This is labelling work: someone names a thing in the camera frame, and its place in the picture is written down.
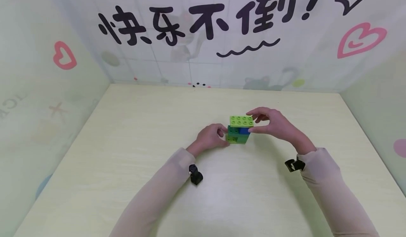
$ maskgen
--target sleeve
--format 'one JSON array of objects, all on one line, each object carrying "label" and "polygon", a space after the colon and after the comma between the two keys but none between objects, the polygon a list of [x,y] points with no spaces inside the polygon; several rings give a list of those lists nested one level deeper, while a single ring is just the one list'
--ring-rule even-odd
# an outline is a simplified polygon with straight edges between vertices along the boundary
[{"label": "sleeve", "polygon": [[189,178],[195,157],[180,148],[129,202],[110,237],[147,237],[160,214]]},{"label": "sleeve", "polygon": [[335,237],[379,237],[339,166],[324,148],[297,156],[306,164],[302,177],[312,191]]}]

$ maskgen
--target table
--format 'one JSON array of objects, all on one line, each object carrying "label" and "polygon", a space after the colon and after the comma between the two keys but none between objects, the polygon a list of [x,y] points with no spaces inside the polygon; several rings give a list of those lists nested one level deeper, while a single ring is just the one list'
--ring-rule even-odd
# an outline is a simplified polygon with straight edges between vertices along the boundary
[{"label": "table", "polygon": [[[280,110],[326,147],[381,236],[404,236],[406,198],[339,94],[110,85],[15,237],[108,236],[136,192],[209,123],[257,106]],[[157,236],[331,236],[293,147],[251,134],[201,156]]]}]

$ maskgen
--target wavy line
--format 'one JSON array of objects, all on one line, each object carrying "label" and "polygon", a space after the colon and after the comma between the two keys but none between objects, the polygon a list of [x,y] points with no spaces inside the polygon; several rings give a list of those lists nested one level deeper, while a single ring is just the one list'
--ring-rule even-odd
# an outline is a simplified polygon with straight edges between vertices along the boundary
[{"label": "wavy line", "polygon": [[233,54],[233,55],[236,55],[236,56],[238,56],[238,55],[241,55],[241,54],[243,54],[244,52],[246,52],[247,50],[250,50],[250,51],[256,51],[256,50],[259,50],[262,46],[266,46],[266,47],[272,47],[272,46],[275,46],[275,45],[277,45],[278,44],[278,42],[280,42],[280,38],[278,38],[275,42],[273,42],[273,43],[267,43],[267,42],[265,42],[264,40],[259,44],[259,46],[258,47],[256,47],[256,48],[253,48],[253,47],[251,47],[251,46],[246,46],[241,52],[235,52],[234,50],[230,50],[226,55],[222,55],[222,54],[220,54],[220,53],[216,53],[216,55],[217,56],[219,56],[219,57],[228,57],[229,55],[231,55],[231,54]]}]

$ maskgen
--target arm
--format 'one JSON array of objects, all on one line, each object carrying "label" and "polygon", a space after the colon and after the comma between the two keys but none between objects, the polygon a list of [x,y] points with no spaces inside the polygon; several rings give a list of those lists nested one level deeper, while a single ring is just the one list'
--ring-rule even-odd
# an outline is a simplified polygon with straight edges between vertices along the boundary
[{"label": "arm", "polygon": [[163,210],[189,178],[189,165],[195,163],[195,158],[206,149],[229,145],[219,138],[224,132],[227,128],[223,125],[211,124],[186,150],[177,150],[129,202],[110,237],[149,236]]},{"label": "arm", "polygon": [[334,236],[379,236],[364,208],[344,183],[340,168],[326,149],[316,148],[304,133],[275,109],[256,108],[247,115],[252,115],[256,123],[270,121],[266,126],[250,128],[249,132],[266,133],[288,141],[295,147],[297,157],[306,164],[302,177]]}]

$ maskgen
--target black clip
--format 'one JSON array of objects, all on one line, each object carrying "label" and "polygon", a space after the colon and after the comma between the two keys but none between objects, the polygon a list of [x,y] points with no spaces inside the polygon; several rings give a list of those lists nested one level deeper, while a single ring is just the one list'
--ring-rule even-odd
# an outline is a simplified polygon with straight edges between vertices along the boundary
[{"label": "black clip", "polygon": [[203,180],[203,175],[197,170],[196,165],[189,166],[190,181],[196,186]]},{"label": "black clip", "polygon": [[287,160],[285,162],[286,167],[288,167],[289,172],[294,172],[297,170],[304,170],[305,167],[305,163],[302,162],[301,160],[299,160],[299,158],[296,157],[296,160],[291,159],[291,160]]}]

